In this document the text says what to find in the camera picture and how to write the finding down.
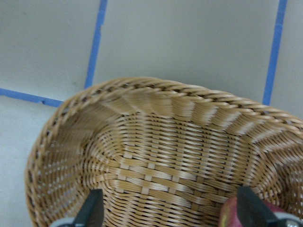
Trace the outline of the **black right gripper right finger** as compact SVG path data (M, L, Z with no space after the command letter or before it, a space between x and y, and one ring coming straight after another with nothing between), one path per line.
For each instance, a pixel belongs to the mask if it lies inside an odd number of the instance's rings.
M282 227L275 212L283 211L278 206L261 200L248 186L237 191L237 217L243 227Z

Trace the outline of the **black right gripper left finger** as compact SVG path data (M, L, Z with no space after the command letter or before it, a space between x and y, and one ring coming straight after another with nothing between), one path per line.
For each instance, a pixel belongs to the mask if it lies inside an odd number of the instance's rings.
M74 227L101 227L104 221L102 189L91 190L73 221Z

